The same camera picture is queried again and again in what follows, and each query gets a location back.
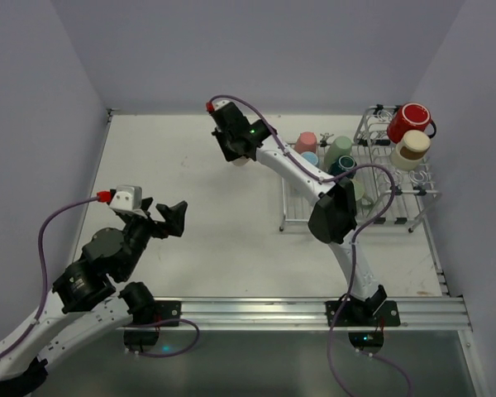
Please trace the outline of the cream brown mug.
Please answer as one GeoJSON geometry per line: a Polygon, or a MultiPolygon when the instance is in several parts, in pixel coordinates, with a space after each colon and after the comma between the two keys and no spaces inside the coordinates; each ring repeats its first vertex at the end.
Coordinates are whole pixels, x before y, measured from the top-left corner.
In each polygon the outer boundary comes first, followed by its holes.
{"type": "Polygon", "coordinates": [[[409,130],[390,154],[391,164],[398,170],[415,170],[431,146],[431,138],[419,130],[409,130]]]}

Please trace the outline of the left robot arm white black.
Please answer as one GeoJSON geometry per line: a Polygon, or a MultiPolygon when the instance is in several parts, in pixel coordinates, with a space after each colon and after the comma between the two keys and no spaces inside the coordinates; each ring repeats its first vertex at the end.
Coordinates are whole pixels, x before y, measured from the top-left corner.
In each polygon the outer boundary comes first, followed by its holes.
{"type": "Polygon", "coordinates": [[[161,328],[183,322],[179,303],[155,300],[130,277],[151,239],[183,235],[187,202],[156,204],[160,221],[150,215],[152,198],[142,198],[135,186],[101,191],[84,202],[105,203],[124,226],[95,232],[54,283],[42,276],[39,306],[0,341],[0,396],[31,395],[53,365],[115,328],[126,328],[131,352],[148,356],[144,348],[158,341],[161,328]]]}

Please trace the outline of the pink cup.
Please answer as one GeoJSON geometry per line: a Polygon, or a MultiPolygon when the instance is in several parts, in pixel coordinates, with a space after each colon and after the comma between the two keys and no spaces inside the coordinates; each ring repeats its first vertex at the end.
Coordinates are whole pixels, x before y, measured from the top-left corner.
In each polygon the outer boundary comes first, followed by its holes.
{"type": "Polygon", "coordinates": [[[297,153],[317,152],[317,136],[313,132],[302,132],[295,142],[294,149],[297,153]]]}

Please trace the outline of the light blue mug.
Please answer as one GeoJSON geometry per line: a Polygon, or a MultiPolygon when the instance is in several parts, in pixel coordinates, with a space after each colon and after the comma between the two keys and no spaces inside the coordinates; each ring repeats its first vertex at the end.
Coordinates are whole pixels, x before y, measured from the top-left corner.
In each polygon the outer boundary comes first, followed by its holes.
{"type": "Polygon", "coordinates": [[[301,154],[301,157],[304,158],[306,161],[308,161],[311,165],[313,165],[315,167],[319,166],[320,160],[319,160],[319,157],[317,156],[317,154],[315,152],[304,151],[301,154]]]}

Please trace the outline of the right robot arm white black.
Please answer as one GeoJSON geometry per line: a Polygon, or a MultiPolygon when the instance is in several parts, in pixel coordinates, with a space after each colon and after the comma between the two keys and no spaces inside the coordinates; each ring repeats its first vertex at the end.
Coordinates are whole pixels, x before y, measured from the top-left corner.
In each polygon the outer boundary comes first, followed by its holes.
{"type": "Polygon", "coordinates": [[[228,162],[247,159],[268,167],[312,207],[308,229],[331,249],[346,277],[349,291],[344,302],[357,318],[373,317],[387,294],[355,236],[357,211],[352,181],[346,177],[334,180],[284,143],[267,121],[261,118],[250,122],[232,101],[211,99],[206,110],[216,123],[212,134],[228,162]]]}

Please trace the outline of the red mug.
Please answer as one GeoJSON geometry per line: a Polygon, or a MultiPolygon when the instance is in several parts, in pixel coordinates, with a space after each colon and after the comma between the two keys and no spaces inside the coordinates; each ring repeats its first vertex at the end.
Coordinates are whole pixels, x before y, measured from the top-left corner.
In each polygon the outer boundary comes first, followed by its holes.
{"type": "Polygon", "coordinates": [[[437,133],[437,126],[429,109],[420,103],[405,103],[397,108],[389,123],[387,137],[392,143],[397,144],[407,132],[411,130],[424,132],[429,126],[432,126],[432,133],[428,137],[432,139],[437,133]]]}

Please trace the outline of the beige tall cup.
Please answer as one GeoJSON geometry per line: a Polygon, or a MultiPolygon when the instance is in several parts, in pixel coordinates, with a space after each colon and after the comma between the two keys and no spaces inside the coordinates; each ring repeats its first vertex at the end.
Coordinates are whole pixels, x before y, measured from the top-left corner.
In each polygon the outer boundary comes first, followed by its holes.
{"type": "Polygon", "coordinates": [[[251,162],[251,159],[250,158],[247,158],[247,157],[242,156],[242,157],[240,157],[238,159],[233,160],[232,161],[232,164],[234,166],[243,166],[243,165],[248,164],[249,162],[251,162]]]}

